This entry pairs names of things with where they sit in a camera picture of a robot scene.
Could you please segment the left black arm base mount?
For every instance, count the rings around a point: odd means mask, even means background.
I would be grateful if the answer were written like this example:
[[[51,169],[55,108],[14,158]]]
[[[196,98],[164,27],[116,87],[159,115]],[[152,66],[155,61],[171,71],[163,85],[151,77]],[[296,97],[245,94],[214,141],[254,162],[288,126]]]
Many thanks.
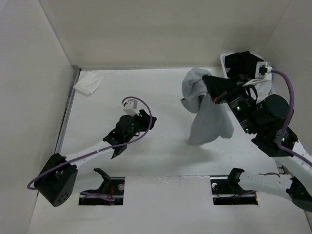
[[[80,206],[122,206],[124,202],[125,177],[110,177],[100,168],[94,171],[100,176],[100,185],[80,193]]]

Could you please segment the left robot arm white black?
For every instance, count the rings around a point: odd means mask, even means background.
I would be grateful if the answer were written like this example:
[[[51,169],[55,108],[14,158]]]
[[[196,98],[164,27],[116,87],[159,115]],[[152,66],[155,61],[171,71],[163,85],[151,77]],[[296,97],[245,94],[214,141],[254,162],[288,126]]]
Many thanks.
[[[100,142],[78,153],[62,156],[55,153],[35,178],[34,188],[53,206],[58,207],[76,191],[79,168],[92,160],[114,159],[129,144],[139,141],[151,130],[157,118],[140,110],[137,115],[123,115],[115,128]]]

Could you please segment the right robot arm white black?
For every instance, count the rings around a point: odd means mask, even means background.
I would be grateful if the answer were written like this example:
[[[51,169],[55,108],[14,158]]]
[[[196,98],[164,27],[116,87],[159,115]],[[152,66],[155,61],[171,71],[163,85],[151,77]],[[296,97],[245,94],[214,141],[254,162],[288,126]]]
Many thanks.
[[[299,144],[290,127],[288,112],[293,108],[279,95],[270,95],[257,102],[256,88],[243,77],[233,79],[204,75],[203,81],[215,104],[226,103],[245,133],[254,134],[252,143],[268,157],[282,164],[290,174],[250,174],[233,168],[226,180],[227,189],[236,196],[259,191],[290,200],[300,209],[312,210],[312,161],[296,156]]]

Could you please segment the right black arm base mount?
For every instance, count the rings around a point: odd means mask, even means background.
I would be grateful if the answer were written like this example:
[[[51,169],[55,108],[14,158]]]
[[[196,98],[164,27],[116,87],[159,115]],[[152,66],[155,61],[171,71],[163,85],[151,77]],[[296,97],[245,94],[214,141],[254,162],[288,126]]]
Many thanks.
[[[258,205],[256,192],[243,190],[238,185],[243,172],[233,168],[227,176],[210,177],[214,205]]]

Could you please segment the grey tank top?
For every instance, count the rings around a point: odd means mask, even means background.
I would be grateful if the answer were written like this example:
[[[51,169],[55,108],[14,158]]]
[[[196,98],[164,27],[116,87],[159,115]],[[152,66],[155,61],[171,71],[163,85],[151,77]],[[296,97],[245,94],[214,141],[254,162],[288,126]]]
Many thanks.
[[[182,82],[181,104],[187,111],[195,114],[187,140],[193,146],[210,143],[218,137],[230,139],[234,133],[225,106],[212,102],[202,79],[205,75],[211,77],[208,70],[195,67],[186,74]]]

